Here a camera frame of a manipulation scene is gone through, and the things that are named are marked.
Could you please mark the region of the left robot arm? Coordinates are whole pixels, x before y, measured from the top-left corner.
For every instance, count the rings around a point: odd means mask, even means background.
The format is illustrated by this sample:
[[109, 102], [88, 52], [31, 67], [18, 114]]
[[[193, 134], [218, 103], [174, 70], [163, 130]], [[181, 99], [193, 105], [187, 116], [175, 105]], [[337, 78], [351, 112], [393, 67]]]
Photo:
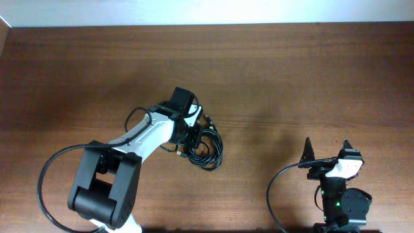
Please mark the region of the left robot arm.
[[142, 121], [121, 137], [88, 143], [67, 201], [70, 210], [104, 232], [141, 232], [132, 210], [142, 163], [166, 142], [196, 148], [202, 107], [189, 90], [146, 110]]

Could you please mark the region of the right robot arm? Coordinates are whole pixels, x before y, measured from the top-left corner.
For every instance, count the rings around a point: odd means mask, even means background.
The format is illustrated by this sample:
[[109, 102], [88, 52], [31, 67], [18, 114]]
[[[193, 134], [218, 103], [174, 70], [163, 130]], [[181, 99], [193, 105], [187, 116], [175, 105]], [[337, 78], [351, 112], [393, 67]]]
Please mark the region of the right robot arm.
[[314, 224], [314, 232], [359, 232], [366, 225], [373, 198], [361, 189], [347, 187], [364, 164], [360, 151], [348, 140], [337, 156], [317, 160], [310, 138], [305, 139], [299, 167], [308, 169], [308, 180], [320, 182], [316, 191], [321, 193], [324, 216], [323, 223]]

